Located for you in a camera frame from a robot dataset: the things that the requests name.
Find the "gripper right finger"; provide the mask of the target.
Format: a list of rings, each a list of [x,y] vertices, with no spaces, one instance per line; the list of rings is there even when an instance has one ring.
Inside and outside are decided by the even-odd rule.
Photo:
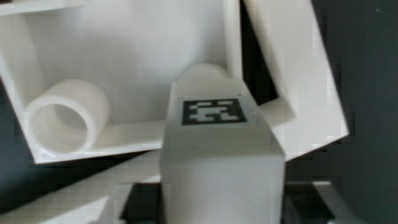
[[[356,224],[356,215],[330,181],[287,183],[283,224]]]

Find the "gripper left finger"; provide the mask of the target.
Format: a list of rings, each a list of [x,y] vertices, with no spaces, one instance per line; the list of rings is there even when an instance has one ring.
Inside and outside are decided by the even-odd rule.
[[[163,224],[161,185],[122,184],[106,202],[100,224]]]

